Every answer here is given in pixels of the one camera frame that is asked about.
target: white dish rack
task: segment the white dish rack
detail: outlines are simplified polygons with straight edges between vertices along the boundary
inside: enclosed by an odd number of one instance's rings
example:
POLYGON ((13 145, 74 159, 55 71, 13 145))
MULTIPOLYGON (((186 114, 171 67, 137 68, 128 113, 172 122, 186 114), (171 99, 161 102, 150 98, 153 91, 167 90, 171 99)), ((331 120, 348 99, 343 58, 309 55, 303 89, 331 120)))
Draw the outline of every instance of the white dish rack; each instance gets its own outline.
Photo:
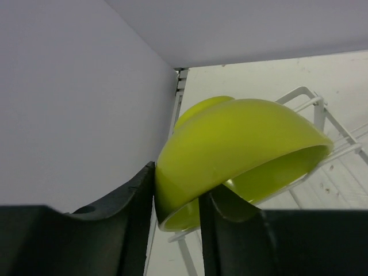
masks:
MULTIPOLYGON (((257 206, 261 209, 368 209, 368 155, 362 143, 358 141, 368 134, 368 123, 349 132, 331 114, 324 98, 306 87, 299 87, 276 102, 285 105, 301 96, 307 96, 309 99, 293 110, 300 113, 313 106, 311 121, 314 125, 325 131, 325 125, 329 124, 338 133, 334 150, 313 171, 258 202, 257 206)), ((155 228, 156 223, 154 217, 151 228, 155 228)), ((185 236, 192 232, 195 232, 198 246, 201 248, 198 228, 177 232, 168 242, 179 243, 188 274, 196 276, 197 272, 185 241, 185 236)))

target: dish rack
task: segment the dish rack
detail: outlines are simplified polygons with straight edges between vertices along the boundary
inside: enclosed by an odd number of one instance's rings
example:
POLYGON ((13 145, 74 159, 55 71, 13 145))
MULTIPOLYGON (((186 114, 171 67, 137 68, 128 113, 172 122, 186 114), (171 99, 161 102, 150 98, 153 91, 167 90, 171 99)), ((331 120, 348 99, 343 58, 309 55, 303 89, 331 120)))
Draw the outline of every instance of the dish rack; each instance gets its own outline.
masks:
MULTIPOLYGON (((176 105, 180 103, 182 93, 177 94, 176 105)), ((297 101, 299 104, 292 108, 295 112, 309 119, 321 131, 333 130, 333 152, 310 173, 297 179, 271 196, 261 200, 257 206, 261 209, 368 209, 368 154, 358 139, 368 134, 368 124, 362 125, 349 132, 329 111, 324 98, 306 87, 299 87, 287 93, 277 103, 290 105, 297 101), (308 107, 313 106, 313 113, 308 107)), ((173 115, 171 130, 177 120, 173 115)), ((148 239, 148 264, 151 254, 151 244, 157 224, 155 213, 152 214, 151 233, 148 239)), ((201 234, 199 228, 177 232, 168 239, 169 243, 178 242, 185 266, 190 276, 197 272, 190 255, 185 236, 193 233, 201 248, 201 234)))

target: green bowl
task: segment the green bowl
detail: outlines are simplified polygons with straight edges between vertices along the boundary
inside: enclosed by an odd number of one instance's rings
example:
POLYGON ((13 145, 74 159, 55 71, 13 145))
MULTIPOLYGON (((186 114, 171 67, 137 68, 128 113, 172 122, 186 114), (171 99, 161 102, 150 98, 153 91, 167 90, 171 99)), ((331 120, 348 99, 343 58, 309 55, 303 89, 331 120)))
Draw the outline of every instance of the green bowl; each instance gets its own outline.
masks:
POLYGON ((198 197, 225 185, 256 204, 312 171, 333 142, 289 108, 260 99, 220 96, 178 120, 156 166, 159 228, 200 225, 198 197))

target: yellow-green bowl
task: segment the yellow-green bowl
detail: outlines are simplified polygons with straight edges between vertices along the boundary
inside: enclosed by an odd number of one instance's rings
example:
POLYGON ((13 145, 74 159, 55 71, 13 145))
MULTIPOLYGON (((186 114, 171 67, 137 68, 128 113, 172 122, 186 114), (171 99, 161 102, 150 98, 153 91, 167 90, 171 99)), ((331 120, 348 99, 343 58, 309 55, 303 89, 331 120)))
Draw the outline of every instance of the yellow-green bowl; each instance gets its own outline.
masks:
POLYGON ((333 142, 289 108, 220 96, 178 120, 156 166, 155 206, 163 231, 200 224, 198 197, 225 185, 255 204, 313 170, 333 142))

